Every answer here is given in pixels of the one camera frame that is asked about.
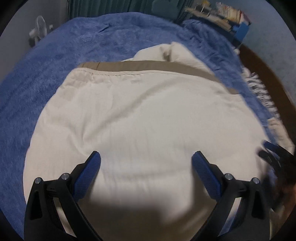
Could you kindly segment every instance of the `wall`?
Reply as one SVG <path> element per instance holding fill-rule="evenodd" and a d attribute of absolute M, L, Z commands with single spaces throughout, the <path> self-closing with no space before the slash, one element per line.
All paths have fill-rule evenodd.
<path fill-rule="evenodd" d="M 42 15 L 54 28 L 66 21 L 67 0 L 28 0 L 13 16 L 0 36 L 0 82 L 29 50 L 29 32 Z"/>
<path fill-rule="evenodd" d="M 252 21 L 243 43 L 274 71 L 296 104 L 296 40 L 281 16 L 265 0 L 221 2 L 241 9 Z"/>

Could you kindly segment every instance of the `white cloth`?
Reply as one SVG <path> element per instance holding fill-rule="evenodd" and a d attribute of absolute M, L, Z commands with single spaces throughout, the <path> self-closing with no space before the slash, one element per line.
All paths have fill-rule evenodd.
<path fill-rule="evenodd" d="M 264 139 L 243 99 L 220 83 L 174 72 L 77 68 L 36 124 L 25 199 L 36 177 L 70 173 L 96 150 L 101 169 L 79 206 L 104 240 L 190 240 L 215 206 L 192 171 L 193 153 L 251 180 L 265 170 L 256 158 Z"/>

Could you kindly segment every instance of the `black and white striped fabric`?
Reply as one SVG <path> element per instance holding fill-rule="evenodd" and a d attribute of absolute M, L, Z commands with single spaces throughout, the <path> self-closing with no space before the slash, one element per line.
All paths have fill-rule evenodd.
<path fill-rule="evenodd" d="M 259 79 L 256 73 L 250 73 L 247 68 L 244 68 L 244 81 L 248 84 L 252 93 L 260 100 L 260 102 L 269 110 L 269 112 L 276 117 L 281 119 L 278 109 L 276 108 L 273 100 L 271 99 L 266 86 Z"/>

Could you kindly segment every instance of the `blue bedspread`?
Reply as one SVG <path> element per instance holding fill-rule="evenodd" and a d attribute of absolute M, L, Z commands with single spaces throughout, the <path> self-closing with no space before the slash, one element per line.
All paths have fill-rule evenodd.
<path fill-rule="evenodd" d="M 206 24 L 187 20 L 178 26 L 141 13 L 75 18 L 41 40 L 0 86 L 0 208 L 18 234 L 23 237 L 25 155 L 40 112 L 67 74 L 82 62 L 121 61 L 172 41 L 185 45 L 227 87 L 237 89 L 274 140 L 267 129 L 271 115 L 241 79 L 231 44 Z"/>

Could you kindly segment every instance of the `silver screw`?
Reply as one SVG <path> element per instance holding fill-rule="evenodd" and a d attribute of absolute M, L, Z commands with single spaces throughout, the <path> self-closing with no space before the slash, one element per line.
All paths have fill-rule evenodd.
<path fill-rule="evenodd" d="M 40 177 L 38 177 L 38 178 L 35 179 L 35 183 L 36 184 L 39 184 L 40 182 L 41 182 L 41 178 Z"/>
<path fill-rule="evenodd" d="M 256 184 L 258 184 L 258 183 L 260 182 L 260 180 L 259 180 L 258 178 L 256 178 L 256 177 L 254 177 L 252 180 L 253 180 L 253 182 L 256 183 Z"/>
<path fill-rule="evenodd" d="M 63 179 L 63 180 L 67 180 L 68 178 L 69 178 L 69 173 L 63 173 L 62 175 L 61 175 L 61 178 Z"/>
<path fill-rule="evenodd" d="M 230 173 L 226 173 L 224 176 L 227 180 L 231 180 L 233 178 L 233 176 Z"/>

